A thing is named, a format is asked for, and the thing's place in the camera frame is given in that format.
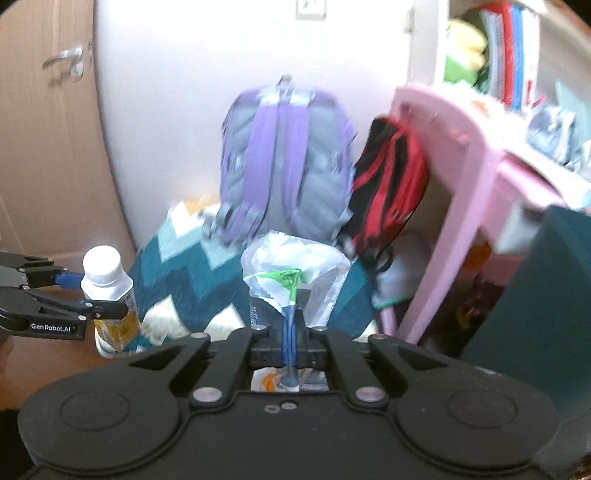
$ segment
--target red and black bag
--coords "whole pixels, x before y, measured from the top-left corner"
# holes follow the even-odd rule
[[[356,165],[353,215],[340,231],[362,260],[378,262],[423,199],[428,180],[427,159],[410,127],[376,118]]]

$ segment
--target door handle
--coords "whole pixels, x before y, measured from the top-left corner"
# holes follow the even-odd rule
[[[82,78],[82,74],[84,73],[84,64],[82,63],[83,51],[84,49],[81,45],[77,45],[68,50],[62,50],[58,54],[44,61],[41,68],[46,69],[62,60],[68,60],[71,64],[70,77],[72,81],[77,82]]]

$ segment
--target white bottle cap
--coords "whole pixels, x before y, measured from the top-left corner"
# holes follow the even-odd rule
[[[121,255],[109,245],[99,245],[88,250],[82,261],[84,274],[93,284],[106,286],[116,281],[123,273]]]

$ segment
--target backpack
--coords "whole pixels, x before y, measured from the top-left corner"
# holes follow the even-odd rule
[[[427,159],[410,127],[384,116],[373,121],[356,169],[349,203],[352,217],[339,240],[352,241],[361,260],[376,267],[423,199],[429,180]],[[387,258],[377,272],[391,263]]]
[[[349,219],[356,132],[328,93],[296,89],[290,76],[246,90],[223,123],[223,244],[270,230],[331,243]]]

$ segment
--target white wall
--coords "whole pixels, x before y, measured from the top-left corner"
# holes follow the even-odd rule
[[[295,0],[99,0],[99,97],[138,246],[185,197],[217,198],[220,126],[240,91],[291,73],[333,92],[359,130],[405,83],[413,0],[328,0],[324,21]]]

